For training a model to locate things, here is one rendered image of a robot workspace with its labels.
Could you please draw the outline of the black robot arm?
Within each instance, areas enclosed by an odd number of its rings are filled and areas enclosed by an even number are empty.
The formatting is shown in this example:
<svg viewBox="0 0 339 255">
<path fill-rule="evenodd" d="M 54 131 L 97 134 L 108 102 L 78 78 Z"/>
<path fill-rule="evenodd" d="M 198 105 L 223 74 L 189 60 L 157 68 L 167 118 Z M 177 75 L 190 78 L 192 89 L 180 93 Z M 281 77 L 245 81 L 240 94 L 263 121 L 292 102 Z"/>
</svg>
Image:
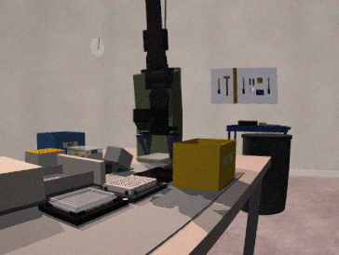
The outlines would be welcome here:
<svg viewBox="0 0 339 255">
<path fill-rule="evenodd" d="M 169 108 L 170 94 L 165 88 L 172 87 L 174 71 L 169 68 L 165 53 L 169 50 L 169 41 L 168 29 L 163 29 L 162 33 L 161 1 L 145 0 L 145 6 L 147 29 L 142 30 L 142 36 L 147 55 L 146 69 L 141 72 L 145 76 L 145 89 L 152 89 L 149 94 L 150 108 L 155 109 L 133 109 L 133 122 L 138 130 L 169 126 L 169 110 L 165 108 Z"/>
</svg>

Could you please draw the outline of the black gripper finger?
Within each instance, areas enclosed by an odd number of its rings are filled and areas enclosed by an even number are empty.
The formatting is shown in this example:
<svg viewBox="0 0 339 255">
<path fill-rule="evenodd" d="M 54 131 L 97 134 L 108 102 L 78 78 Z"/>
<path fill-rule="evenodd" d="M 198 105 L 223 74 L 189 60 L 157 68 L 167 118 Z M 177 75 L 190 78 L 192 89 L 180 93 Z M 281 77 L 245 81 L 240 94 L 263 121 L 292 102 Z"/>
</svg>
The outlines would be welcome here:
<svg viewBox="0 0 339 255">
<path fill-rule="evenodd" d="M 173 159 L 173 143 L 181 141 L 183 135 L 178 136 L 167 136 L 168 148 L 169 148 L 169 159 Z"/>
<path fill-rule="evenodd" d="M 136 138 L 137 138 L 138 142 L 140 143 L 140 145 L 143 149 L 144 155 L 150 154 L 152 136 L 153 136 L 152 134 L 137 134 L 136 135 Z M 146 139 L 147 149 L 145 148 L 145 144 L 144 144 L 143 139 Z"/>
</svg>

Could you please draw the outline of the dark blue bin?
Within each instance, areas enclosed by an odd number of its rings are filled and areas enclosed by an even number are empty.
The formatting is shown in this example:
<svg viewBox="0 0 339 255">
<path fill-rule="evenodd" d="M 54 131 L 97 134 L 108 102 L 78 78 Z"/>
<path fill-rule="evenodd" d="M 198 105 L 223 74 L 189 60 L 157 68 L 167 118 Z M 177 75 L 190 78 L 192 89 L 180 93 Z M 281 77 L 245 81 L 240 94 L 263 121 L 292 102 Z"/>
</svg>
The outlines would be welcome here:
<svg viewBox="0 0 339 255">
<path fill-rule="evenodd" d="M 37 150 L 47 148 L 60 149 L 65 150 L 66 155 L 67 147 L 85 146 L 85 132 L 60 131 L 46 132 L 45 134 L 36 133 L 36 139 Z"/>
</svg>

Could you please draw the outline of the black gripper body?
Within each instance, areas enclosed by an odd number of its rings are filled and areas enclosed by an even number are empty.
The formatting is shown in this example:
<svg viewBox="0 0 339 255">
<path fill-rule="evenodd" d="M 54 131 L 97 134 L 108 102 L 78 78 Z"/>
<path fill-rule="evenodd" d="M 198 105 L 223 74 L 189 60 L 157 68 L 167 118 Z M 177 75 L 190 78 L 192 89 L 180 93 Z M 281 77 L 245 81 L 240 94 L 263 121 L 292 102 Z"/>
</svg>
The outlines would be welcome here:
<svg viewBox="0 0 339 255">
<path fill-rule="evenodd" d="M 149 131 L 140 132 L 140 134 L 164 135 L 164 136 L 178 136 L 180 133 L 170 133 L 172 130 L 178 130 L 177 126 L 168 127 L 149 127 Z"/>
</svg>

